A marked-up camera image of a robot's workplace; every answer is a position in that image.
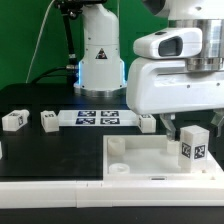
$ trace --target white plastic fixture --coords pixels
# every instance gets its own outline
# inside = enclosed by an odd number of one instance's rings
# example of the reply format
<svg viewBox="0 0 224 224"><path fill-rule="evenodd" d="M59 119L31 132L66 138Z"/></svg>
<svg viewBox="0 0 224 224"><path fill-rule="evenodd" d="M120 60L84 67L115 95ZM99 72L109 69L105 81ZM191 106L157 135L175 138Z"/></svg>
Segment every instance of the white plastic fixture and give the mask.
<svg viewBox="0 0 224 224"><path fill-rule="evenodd" d="M45 132L59 131L59 120L54 111L43 111L41 115L41 124Z"/></svg>
<svg viewBox="0 0 224 224"><path fill-rule="evenodd" d="M17 131L25 124L29 116L28 110L14 110L2 118L3 131Z"/></svg>
<svg viewBox="0 0 224 224"><path fill-rule="evenodd" d="M123 138L125 154L108 154ZM0 208L224 206L224 174L208 153L204 172L182 173L166 136L104 136L102 181L1 182Z"/></svg>

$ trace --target white cube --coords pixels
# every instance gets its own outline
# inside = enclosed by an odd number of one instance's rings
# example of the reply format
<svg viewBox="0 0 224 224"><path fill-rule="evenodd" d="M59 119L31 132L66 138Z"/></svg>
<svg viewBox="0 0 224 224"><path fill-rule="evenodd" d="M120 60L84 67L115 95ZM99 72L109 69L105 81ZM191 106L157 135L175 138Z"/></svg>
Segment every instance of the white cube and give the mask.
<svg viewBox="0 0 224 224"><path fill-rule="evenodd" d="M41 124L45 132L59 131L59 121L54 111L43 111L41 114Z"/></svg>
<svg viewBox="0 0 224 224"><path fill-rule="evenodd" d="M27 124L29 116L28 110L14 110L2 118L2 127L4 131L17 131Z"/></svg>
<svg viewBox="0 0 224 224"><path fill-rule="evenodd" d="M137 125L142 133L156 132L156 119L151 114L137 116Z"/></svg>
<svg viewBox="0 0 224 224"><path fill-rule="evenodd" d="M181 128L178 165L183 172L206 169L209 131L199 126Z"/></svg>

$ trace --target black table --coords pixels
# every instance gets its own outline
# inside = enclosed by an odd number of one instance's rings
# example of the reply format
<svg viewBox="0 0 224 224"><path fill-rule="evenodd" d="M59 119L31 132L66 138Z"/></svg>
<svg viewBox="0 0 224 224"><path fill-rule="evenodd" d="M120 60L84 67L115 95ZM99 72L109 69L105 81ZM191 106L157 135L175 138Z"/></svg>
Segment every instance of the black table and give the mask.
<svg viewBox="0 0 224 224"><path fill-rule="evenodd" d="M141 135L137 127L64 127L45 133L40 112L53 110L123 110L125 97L75 96L62 84L10 85L0 91L0 117L28 109L28 124L17 132L0 130L3 158L0 181L102 180L103 135ZM211 111L180 113L177 128L205 127ZM157 134L165 129L157 118ZM223 165L223 138L212 139L211 152ZM49 208L0 210L0 223L223 223L222 207Z"/></svg>

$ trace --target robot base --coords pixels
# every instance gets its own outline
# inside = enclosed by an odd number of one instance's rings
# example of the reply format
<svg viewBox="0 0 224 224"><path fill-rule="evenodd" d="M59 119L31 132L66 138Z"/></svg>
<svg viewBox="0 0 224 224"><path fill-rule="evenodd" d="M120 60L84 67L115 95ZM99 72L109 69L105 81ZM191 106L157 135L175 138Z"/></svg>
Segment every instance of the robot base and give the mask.
<svg viewBox="0 0 224 224"><path fill-rule="evenodd" d="M126 86L121 87L120 89L115 90L88 90L82 88L80 85L75 84L74 85L74 92L75 94L89 96L89 97L115 97L120 95L126 94Z"/></svg>

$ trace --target green wall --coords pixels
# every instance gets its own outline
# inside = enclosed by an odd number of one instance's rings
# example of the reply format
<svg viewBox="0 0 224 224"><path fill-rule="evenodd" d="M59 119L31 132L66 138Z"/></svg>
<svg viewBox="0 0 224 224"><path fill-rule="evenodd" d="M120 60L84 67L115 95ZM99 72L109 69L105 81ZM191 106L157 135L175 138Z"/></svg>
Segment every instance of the green wall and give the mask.
<svg viewBox="0 0 224 224"><path fill-rule="evenodd" d="M108 0L105 7L117 14L119 0ZM40 26L51 0L7 0L0 14L0 89L13 83L25 83ZM74 44L83 55L82 20L72 21ZM126 63L126 75L137 57L132 45L135 39L166 27L167 21L152 16L141 0L120 0L120 48ZM67 45L59 10L51 9L30 81L42 72L67 64ZM64 78L50 79L64 82Z"/></svg>

